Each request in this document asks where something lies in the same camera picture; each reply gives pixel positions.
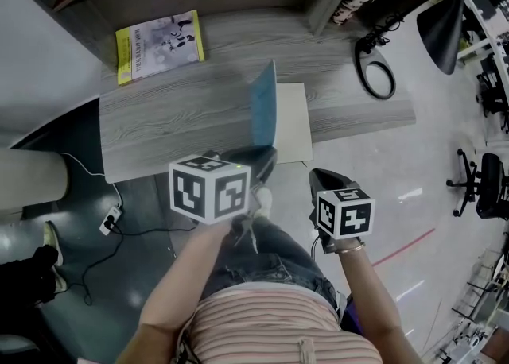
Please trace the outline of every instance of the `black lamp shade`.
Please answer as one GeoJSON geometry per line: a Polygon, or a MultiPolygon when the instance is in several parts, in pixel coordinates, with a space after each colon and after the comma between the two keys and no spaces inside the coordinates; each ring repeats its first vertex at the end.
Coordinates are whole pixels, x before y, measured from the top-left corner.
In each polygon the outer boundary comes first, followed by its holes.
{"type": "Polygon", "coordinates": [[[429,55],[446,75],[454,72],[461,36],[464,0],[444,0],[417,16],[429,55]]]}

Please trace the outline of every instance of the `tiled floor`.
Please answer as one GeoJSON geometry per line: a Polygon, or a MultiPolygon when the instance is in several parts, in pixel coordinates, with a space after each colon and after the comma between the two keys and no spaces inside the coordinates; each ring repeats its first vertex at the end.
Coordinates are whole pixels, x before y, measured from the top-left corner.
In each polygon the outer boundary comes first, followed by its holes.
{"type": "MultiPolygon", "coordinates": [[[[459,147],[470,157],[474,148],[486,150],[484,120],[475,100],[475,74],[468,68],[452,76],[441,73],[420,41],[414,17],[389,35],[391,43],[382,52],[397,83],[412,94],[417,124],[315,144],[314,161],[307,168],[302,163],[279,165],[268,185],[274,193],[272,220],[306,249],[313,241],[308,220],[311,168],[346,175],[376,198],[375,228],[366,239],[371,261],[433,230],[376,267],[397,300],[409,340],[423,354],[457,321],[451,308],[477,258],[492,242],[493,248],[501,247],[505,224],[479,219],[473,204],[461,218],[453,217],[461,194],[449,190],[445,181],[460,174],[459,147]]],[[[336,289],[348,294],[338,257],[318,250],[317,261],[336,289]]]]}

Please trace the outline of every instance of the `electrical outlet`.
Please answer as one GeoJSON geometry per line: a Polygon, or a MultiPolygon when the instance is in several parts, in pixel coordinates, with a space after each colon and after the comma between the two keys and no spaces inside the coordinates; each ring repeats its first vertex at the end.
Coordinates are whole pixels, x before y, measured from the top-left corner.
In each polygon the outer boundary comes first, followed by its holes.
{"type": "Polygon", "coordinates": [[[116,206],[113,206],[108,211],[108,214],[106,215],[106,217],[104,218],[103,222],[101,223],[101,225],[99,227],[101,233],[103,233],[104,235],[108,235],[110,233],[110,231],[104,225],[104,223],[106,221],[108,221],[108,217],[110,217],[110,216],[113,217],[113,221],[114,221],[114,223],[116,223],[120,219],[121,215],[122,215],[122,212],[120,211],[120,209],[118,207],[116,207],[116,206]]]}

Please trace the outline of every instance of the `shoe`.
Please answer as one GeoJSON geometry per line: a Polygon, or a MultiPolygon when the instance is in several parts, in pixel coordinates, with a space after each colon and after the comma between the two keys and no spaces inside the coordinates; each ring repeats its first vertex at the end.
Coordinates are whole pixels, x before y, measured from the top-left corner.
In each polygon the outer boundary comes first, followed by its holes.
{"type": "Polygon", "coordinates": [[[43,227],[44,231],[44,245],[52,246],[54,249],[58,251],[58,258],[56,259],[56,266],[61,266],[64,263],[64,257],[62,256],[62,251],[60,249],[60,244],[58,243],[58,237],[56,236],[55,227],[53,223],[50,221],[46,221],[43,227]]]}
{"type": "Polygon", "coordinates": [[[65,292],[67,290],[67,282],[58,273],[54,266],[51,267],[53,275],[55,275],[55,293],[65,292]]]}
{"type": "Polygon", "coordinates": [[[270,218],[270,210],[272,209],[272,192],[266,186],[261,186],[254,194],[260,208],[254,212],[253,217],[270,218]]]}

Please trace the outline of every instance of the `book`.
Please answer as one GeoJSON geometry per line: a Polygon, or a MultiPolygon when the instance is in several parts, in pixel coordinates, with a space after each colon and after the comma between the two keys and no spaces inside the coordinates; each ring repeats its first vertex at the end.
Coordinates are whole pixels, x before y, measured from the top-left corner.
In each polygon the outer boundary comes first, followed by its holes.
{"type": "Polygon", "coordinates": [[[119,85],[205,60],[195,10],[120,29],[115,36],[119,85]]]}
{"type": "Polygon", "coordinates": [[[249,86],[253,145],[278,150],[278,163],[313,160],[308,103],[304,84],[278,83],[271,60],[249,86]]]}

